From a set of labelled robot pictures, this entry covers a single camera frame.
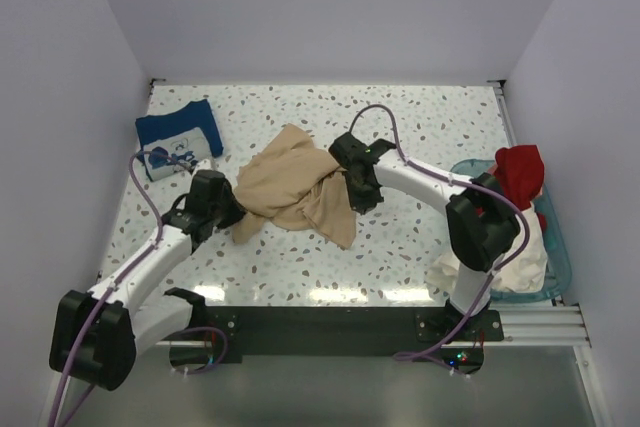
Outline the beige t-shirt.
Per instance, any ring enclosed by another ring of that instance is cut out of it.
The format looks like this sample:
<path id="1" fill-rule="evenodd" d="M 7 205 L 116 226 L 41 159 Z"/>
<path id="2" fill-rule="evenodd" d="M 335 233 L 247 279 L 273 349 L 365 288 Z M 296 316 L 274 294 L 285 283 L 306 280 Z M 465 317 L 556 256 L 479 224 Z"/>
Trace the beige t-shirt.
<path id="1" fill-rule="evenodd" d="M 293 124 L 239 169 L 234 195 L 246 210 L 232 228 L 237 244 L 248 242 L 267 221 L 288 231 L 312 229 L 342 249 L 355 240 L 356 215 L 343 169 Z"/>

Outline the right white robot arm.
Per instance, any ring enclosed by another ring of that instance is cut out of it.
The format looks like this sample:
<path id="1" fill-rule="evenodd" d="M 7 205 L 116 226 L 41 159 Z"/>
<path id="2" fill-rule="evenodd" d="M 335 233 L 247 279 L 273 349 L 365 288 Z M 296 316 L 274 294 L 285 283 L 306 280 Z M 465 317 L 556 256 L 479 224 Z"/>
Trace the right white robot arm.
<path id="1" fill-rule="evenodd" d="M 388 140 L 367 145 L 346 132 L 329 147 L 343 169 L 350 207 L 364 215 L 384 202 L 392 189 L 441 213 L 449 244 L 460 262 L 453 292 L 445 304 L 444 341 L 469 339 L 481 327 L 479 313 L 490 302 L 489 288 L 502 268 L 527 246 L 531 229 L 522 211 L 487 173 L 471 178 L 404 156 Z"/>

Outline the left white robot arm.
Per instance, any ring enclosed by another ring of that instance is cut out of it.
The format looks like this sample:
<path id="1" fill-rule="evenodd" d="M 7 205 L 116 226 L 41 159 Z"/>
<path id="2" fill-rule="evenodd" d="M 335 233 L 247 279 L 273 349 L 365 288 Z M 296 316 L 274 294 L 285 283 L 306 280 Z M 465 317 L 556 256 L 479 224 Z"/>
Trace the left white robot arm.
<path id="1" fill-rule="evenodd" d="M 159 320 L 141 308 L 162 280 L 216 230 L 245 215 L 229 180 L 196 171 L 190 189 L 160 218 L 148 241 L 113 274 L 86 292 L 69 291 L 58 304 L 49 354 L 51 369 L 108 391 L 118 388 L 137 357 L 179 333 L 200 337 L 210 326 L 203 296 L 172 287 Z"/>

